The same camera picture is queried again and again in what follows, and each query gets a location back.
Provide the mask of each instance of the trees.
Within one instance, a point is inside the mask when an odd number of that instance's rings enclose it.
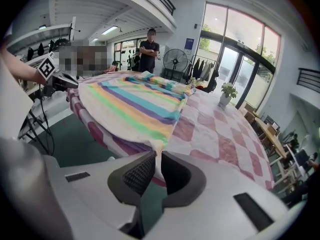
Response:
[[[211,32],[211,28],[207,24],[203,25],[202,30]],[[209,51],[209,45],[210,45],[209,39],[201,38],[200,43],[199,43],[199,49]]]
[[[259,54],[260,53],[260,44],[258,44],[255,48],[255,51]],[[275,57],[274,57],[274,53],[271,51],[269,55],[267,55],[267,48],[264,46],[262,49],[262,57],[264,57],[268,62],[270,62],[272,65],[275,63]],[[251,65],[254,65],[255,63],[251,60],[248,59],[246,60],[246,62],[248,62]]]

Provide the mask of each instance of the poster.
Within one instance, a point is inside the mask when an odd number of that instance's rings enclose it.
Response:
[[[191,38],[187,38],[185,40],[185,45],[184,45],[184,53],[186,55],[190,55],[191,54],[191,51],[192,51],[192,47],[194,45],[194,39],[191,39]]]

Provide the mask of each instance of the pink checkered tablecloth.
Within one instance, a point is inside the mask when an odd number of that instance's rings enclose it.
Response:
[[[135,74],[124,72],[98,75],[81,82],[95,83]],[[94,139],[116,155],[126,157],[151,150],[144,144],[123,140],[105,130],[84,108],[77,89],[69,89],[68,98],[71,110]],[[273,175],[257,134],[235,107],[227,105],[223,110],[218,106],[219,98],[201,90],[191,95],[165,150],[231,166],[260,186],[272,189]],[[156,158],[154,176],[155,183],[165,186],[161,157]]]

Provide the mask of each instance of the human arm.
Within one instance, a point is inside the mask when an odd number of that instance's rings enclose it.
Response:
[[[36,82],[42,85],[46,84],[45,79],[36,68],[23,63],[17,57],[8,52],[5,44],[1,46],[0,54],[7,68],[15,78]]]
[[[312,161],[312,160],[309,160],[308,161],[308,164],[316,171],[318,168],[319,168],[319,164]]]
[[[154,52],[155,52],[154,50],[146,49],[144,46],[140,47],[140,53],[142,54],[149,55],[150,53],[154,53]]]
[[[151,56],[151,57],[157,57],[158,54],[159,54],[158,51],[153,51],[153,52],[146,53],[146,55]]]
[[[159,44],[155,43],[154,50],[152,50],[152,52],[147,53],[146,55],[151,57],[157,57],[159,55]]]

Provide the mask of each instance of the rainbow striped fabric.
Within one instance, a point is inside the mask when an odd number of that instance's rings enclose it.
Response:
[[[79,83],[78,91],[83,106],[107,131],[146,144],[159,155],[196,88],[145,71],[109,81]]]

